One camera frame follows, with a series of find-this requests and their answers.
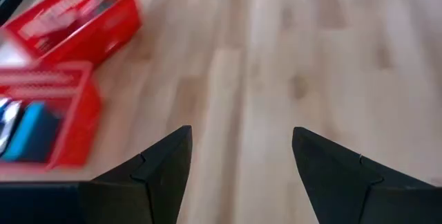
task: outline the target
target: blue item in crate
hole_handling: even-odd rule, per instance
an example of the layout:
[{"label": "blue item in crate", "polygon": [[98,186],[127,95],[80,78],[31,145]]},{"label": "blue item in crate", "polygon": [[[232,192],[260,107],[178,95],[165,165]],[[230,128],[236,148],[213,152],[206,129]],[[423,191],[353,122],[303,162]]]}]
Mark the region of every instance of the blue item in crate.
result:
[{"label": "blue item in crate", "polygon": [[57,137],[60,119],[43,102],[28,105],[1,159],[15,162],[45,162]]}]

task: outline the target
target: light wood surface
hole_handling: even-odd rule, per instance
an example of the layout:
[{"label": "light wood surface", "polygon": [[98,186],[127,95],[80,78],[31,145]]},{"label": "light wood surface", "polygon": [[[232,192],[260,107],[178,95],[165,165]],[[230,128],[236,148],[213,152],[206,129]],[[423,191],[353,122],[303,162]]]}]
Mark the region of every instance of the light wood surface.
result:
[{"label": "light wood surface", "polygon": [[442,0],[140,0],[144,25],[96,72],[89,179],[193,126],[179,223],[317,223],[303,126],[442,186]]}]

